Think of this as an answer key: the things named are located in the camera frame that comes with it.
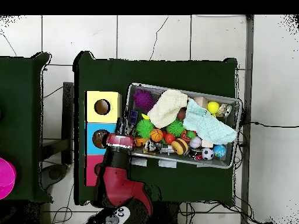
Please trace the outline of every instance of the mint green cloth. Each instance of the mint green cloth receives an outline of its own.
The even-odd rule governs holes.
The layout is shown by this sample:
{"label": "mint green cloth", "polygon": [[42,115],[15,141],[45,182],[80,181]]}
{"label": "mint green cloth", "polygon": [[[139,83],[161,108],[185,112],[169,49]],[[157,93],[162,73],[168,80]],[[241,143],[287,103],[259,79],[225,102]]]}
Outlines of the mint green cloth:
{"label": "mint green cloth", "polygon": [[237,132],[213,117],[208,110],[189,98],[183,126],[212,144],[227,144],[237,137]]}

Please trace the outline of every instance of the pink bowl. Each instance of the pink bowl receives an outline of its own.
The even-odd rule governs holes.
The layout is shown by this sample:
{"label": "pink bowl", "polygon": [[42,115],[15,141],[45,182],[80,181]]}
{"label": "pink bowl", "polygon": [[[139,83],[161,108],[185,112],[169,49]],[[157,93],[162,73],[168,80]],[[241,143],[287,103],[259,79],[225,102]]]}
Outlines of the pink bowl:
{"label": "pink bowl", "polygon": [[0,200],[11,193],[16,180],[15,167],[0,158]]}

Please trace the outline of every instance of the white cloth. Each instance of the white cloth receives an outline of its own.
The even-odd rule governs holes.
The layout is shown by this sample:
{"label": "white cloth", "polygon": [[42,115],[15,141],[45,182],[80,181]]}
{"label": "white cloth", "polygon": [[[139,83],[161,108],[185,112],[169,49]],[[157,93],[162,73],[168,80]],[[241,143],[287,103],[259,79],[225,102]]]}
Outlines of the white cloth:
{"label": "white cloth", "polygon": [[187,106],[187,100],[186,94],[179,90],[168,89],[161,94],[147,116],[157,128],[165,127],[176,120],[179,110]]}

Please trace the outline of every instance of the table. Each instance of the table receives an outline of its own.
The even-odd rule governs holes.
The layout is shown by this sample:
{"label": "table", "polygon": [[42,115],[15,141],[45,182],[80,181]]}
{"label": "table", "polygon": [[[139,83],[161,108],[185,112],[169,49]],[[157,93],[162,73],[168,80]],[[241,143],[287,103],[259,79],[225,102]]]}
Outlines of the table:
{"label": "table", "polygon": [[[84,92],[100,90],[119,92],[126,102],[127,88],[132,82],[182,89],[211,95],[235,97],[234,58],[220,61],[126,61],[94,59],[82,51],[74,61],[75,72],[75,187],[76,204],[95,199],[93,187],[84,186]],[[131,179],[152,186],[152,200],[183,202],[220,200],[232,205],[233,167],[196,168],[178,163],[176,169],[159,167],[157,159],[148,159],[147,167],[131,167]]]}
{"label": "table", "polygon": [[41,72],[50,54],[0,57],[0,157],[16,168],[15,187],[6,200],[51,202],[39,183],[42,148]]}

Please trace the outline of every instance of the blue ball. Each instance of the blue ball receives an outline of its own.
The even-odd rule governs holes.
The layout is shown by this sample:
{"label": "blue ball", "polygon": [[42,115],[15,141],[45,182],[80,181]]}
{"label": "blue ball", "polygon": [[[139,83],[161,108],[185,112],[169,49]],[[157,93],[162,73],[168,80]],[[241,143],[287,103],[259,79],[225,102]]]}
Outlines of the blue ball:
{"label": "blue ball", "polygon": [[214,155],[218,158],[225,156],[227,149],[223,145],[216,145],[213,147]]}

